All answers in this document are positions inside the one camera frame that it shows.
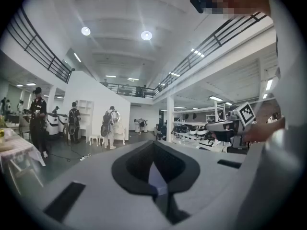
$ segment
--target floor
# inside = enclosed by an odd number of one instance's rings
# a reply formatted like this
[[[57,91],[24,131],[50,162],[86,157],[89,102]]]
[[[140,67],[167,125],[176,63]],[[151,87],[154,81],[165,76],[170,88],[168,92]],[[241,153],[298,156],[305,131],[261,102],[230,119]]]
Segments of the floor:
[[[126,141],[126,145],[145,140],[155,140],[154,132],[149,131],[148,133],[138,135],[138,133],[135,133],[134,131],[129,131],[129,141]],[[115,140],[114,146],[122,147],[123,143],[121,140]],[[85,139],[82,138],[79,144],[73,144],[72,146],[70,146],[70,143],[67,144],[62,139],[48,142],[47,150],[49,151],[49,156],[48,158],[44,159],[46,164],[45,167],[42,167],[39,162],[34,161],[36,174],[43,185],[48,184],[70,167],[81,162],[80,155],[87,156],[89,153],[91,153],[93,156],[95,154],[107,151],[109,148],[105,149],[104,146],[97,147],[96,142],[90,146],[89,142],[85,143]],[[26,166],[24,162],[20,162],[19,165],[20,167]],[[9,175],[7,167],[4,168],[4,172],[5,175]],[[12,188],[14,188],[9,176],[7,179],[8,183],[12,186]],[[38,190],[43,190],[41,185],[35,179],[34,175],[30,172],[26,173],[17,180],[22,196],[30,200],[32,197],[35,197]]]

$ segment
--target railing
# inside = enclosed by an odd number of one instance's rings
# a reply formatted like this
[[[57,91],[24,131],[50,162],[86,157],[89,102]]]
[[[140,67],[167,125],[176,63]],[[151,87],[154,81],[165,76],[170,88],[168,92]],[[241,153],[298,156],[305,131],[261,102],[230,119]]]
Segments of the railing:
[[[193,68],[195,65],[200,63],[202,60],[207,58],[215,50],[222,47],[224,44],[229,42],[231,39],[245,31],[255,23],[259,22],[266,15],[260,12],[255,13],[251,16],[242,16],[235,20],[228,20],[217,30],[215,30],[209,37],[207,37],[197,48],[184,58],[169,74],[160,82],[155,88],[154,95],[156,96],[168,85],[174,82],[178,77],[185,74],[188,70]]]
[[[71,70],[51,51],[37,33],[21,7],[7,25],[7,30],[16,42],[35,60],[59,79],[68,82]]]
[[[116,83],[108,83],[107,87],[111,91],[119,95],[134,96],[134,97],[149,98],[149,99],[152,99],[154,96],[154,89],[149,89],[144,87],[136,87],[124,84],[116,84]]]

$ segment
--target black pants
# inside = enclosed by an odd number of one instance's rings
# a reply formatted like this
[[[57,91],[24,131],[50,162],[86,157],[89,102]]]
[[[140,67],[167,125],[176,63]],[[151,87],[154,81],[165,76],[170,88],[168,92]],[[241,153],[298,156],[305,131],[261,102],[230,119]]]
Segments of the black pants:
[[[76,127],[75,129],[75,133],[71,136],[71,141],[74,142],[74,141],[77,141],[78,140],[78,133],[79,133],[79,128],[80,127]]]
[[[42,131],[41,126],[30,124],[30,134],[31,134],[31,140],[32,140],[33,145],[40,152],[47,151],[46,141],[45,141],[45,133]]]

